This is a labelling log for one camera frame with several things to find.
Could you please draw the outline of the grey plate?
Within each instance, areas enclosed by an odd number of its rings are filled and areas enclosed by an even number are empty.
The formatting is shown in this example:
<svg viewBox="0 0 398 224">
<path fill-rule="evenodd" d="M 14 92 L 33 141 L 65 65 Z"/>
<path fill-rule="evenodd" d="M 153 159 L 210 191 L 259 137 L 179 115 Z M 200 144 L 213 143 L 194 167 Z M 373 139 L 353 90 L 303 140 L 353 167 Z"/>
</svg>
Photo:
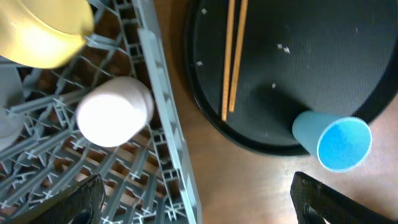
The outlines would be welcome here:
<svg viewBox="0 0 398 224">
<path fill-rule="evenodd" d="M 24 127 L 24 115 L 12 115 L 7 109 L 23 102 L 22 81 L 17 69 L 1 67 L 1 150 L 10 146 Z"/>
</svg>

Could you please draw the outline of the wooden chopstick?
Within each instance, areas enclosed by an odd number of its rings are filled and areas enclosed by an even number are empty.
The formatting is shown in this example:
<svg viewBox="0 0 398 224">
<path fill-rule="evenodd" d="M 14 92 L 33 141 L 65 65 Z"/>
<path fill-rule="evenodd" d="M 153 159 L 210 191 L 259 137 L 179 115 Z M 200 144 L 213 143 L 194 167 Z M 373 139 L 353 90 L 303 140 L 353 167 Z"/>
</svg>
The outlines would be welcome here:
<svg viewBox="0 0 398 224">
<path fill-rule="evenodd" d="M 236 37 L 236 47 L 233 65 L 233 75 L 231 81 L 231 91 L 229 94 L 229 112 L 233 112 L 236 102 L 236 94 L 238 88 L 239 79 L 239 69 L 241 64 L 241 55 L 243 50 L 243 40 L 244 40 L 244 30 L 246 25 L 246 16 L 248 11 L 248 0 L 241 1 L 240 13 L 239 13 L 239 23 L 238 23 L 238 33 Z"/>
<path fill-rule="evenodd" d="M 221 105 L 221 120 L 226 121 L 228 115 L 228 100 L 229 100 L 229 80 L 231 70 L 231 52 L 233 43 L 233 27 L 234 27 L 234 8 L 235 0 L 228 2 L 228 17 L 226 25 L 226 41 L 224 52 L 224 72 L 223 72 L 223 94 Z"/>
</svg>

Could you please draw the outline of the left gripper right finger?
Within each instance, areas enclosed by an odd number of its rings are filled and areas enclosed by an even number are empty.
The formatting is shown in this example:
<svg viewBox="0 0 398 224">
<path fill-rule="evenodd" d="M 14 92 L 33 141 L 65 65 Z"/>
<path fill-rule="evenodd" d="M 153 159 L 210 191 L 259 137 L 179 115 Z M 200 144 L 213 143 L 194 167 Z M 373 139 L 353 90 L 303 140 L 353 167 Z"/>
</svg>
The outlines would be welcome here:
<svg viewBox="0 0 398 224">
<path fill-rule="evenodd" d="M 290 196 L 299 224 L 396 223 L 303 172 L 294 174 Z"/>
</svg>

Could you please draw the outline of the yellow bowl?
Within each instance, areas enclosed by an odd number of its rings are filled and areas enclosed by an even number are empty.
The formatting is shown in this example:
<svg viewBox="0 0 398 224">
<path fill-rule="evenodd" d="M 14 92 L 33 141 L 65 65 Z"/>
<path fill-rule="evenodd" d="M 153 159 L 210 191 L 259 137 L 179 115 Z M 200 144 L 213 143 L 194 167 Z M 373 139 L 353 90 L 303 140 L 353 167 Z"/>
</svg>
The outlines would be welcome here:
<svg viewBox="0 0 398 224">
<path fill-rule="evenodd" d="M 65 65 L 94 29 L 86 0 L 1 0 L 1 56 L 28 67 Z"/>
</svg>

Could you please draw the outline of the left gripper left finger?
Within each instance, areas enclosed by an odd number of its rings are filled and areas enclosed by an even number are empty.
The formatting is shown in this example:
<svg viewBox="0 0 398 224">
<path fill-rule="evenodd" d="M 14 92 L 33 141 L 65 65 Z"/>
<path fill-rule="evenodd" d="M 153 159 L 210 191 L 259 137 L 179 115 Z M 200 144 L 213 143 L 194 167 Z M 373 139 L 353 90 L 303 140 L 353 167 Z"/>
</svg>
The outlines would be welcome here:
<svg viewBox="0 0 398 224">
<path fill-rule="evenodd" d="M 28 222 L 99 223 L 104 197 L 103 180 L 93 174 L 33 208 Z"/>
</svg>

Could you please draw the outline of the pink cup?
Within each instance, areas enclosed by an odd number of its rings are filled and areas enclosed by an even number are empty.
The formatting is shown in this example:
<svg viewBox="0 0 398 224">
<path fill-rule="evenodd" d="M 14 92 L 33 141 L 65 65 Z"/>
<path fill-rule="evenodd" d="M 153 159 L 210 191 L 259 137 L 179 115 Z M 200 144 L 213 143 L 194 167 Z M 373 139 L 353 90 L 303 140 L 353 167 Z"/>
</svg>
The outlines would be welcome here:
<svg viewBox="0 0 398 224">
<path fill-rule="evenodd" d="M 116 147 L 142 131 L 153 114 L 148 87 L 132 77 L 117 77 L 83 97 L 76 109 L 76 123 L 89 142 Z"/>
</svg>

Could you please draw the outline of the blue cup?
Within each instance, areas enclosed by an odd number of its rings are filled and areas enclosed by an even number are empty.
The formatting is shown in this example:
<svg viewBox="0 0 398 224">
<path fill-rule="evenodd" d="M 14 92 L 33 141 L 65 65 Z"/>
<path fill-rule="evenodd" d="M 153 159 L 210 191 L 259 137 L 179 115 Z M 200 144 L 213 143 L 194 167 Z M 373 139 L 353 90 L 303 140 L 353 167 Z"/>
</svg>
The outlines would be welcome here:
<svg viewBox="0 0 398 224">
<path fill-rule="evenodd" d="M 367 123 L 357 117 L 305 111 L 293 122 L 292 134 L 327 170 L 347 172 L 370 153 L 373 137 Z"/>
</svg>

